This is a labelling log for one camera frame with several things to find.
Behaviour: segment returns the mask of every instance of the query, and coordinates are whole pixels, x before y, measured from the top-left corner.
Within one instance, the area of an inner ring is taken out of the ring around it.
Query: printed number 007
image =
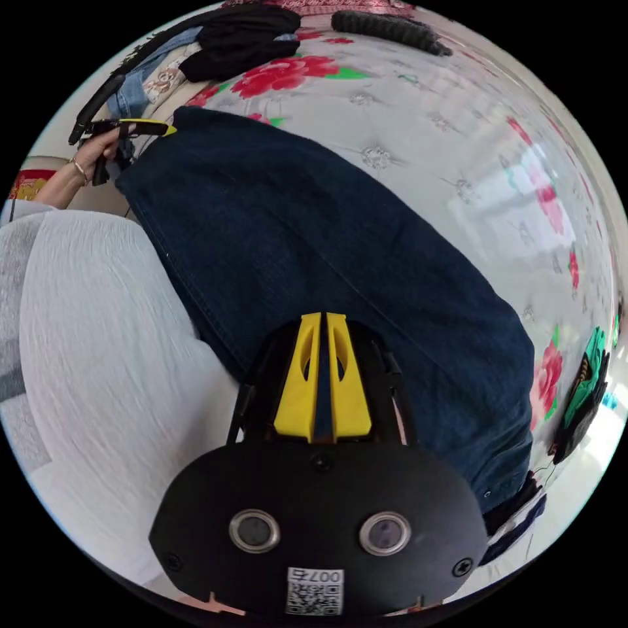
[[[340,574],[337,571],[315,571],[309,577],[310,582],[340,582]]]

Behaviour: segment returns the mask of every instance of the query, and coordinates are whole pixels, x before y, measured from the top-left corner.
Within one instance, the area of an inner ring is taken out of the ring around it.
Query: camera lens
[[[380,512],[369,517],[360,529],[360,544],[375,556],[390,556],[401,551],[410,540],[410,524],[395,512]]]
[[[241,550],[262,553],[279,543],[279,526],[267,512],[243,510],[231,520],[229,536]]]

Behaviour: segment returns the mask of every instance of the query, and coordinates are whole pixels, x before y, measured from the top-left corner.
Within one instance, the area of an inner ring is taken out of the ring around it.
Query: finger
[[[112,129],[111,131],[107,131],[107,133],[103,133],[102,135],[97,135],[95,138],[92,139],[92,141],[94,142],[94,144],[97,144],[98,146],[101,147],[108,147],[110,144],[113,144],[115,141],[117,141],[118,136],[120,135],[120,127],[116,127],[115,129]]]
[[[113,156],[116,154],[116,151],[118,150],[118,142],[114,142],[111,146],[107,147],[104,151],[103,151],[103,155],[107,158],[107,159],[112,159]]]

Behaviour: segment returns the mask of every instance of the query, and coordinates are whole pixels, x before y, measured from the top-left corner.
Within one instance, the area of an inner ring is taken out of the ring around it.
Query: blue jeans
[[[482,274],[313,141],[195,107],[173,124],[116,185],[225,367],[241,379],[265,336],[301,314],[346,314],[383,336],[420,441],[482,511],[512,497],[529,465],[534,350]]]

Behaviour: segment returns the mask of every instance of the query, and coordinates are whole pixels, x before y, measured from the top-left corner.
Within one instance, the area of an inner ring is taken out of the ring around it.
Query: bracelet
[[[87,178],[87,175],[85,174],[85,170],[83,170],[82,166],[77,164],[77,159],[75,157],[72,157],[70,159],[70,163],[74,164],[74,167],[83,175],[83,179],[85,179],[85,183],[83,185],[87,185],[90,180]]]

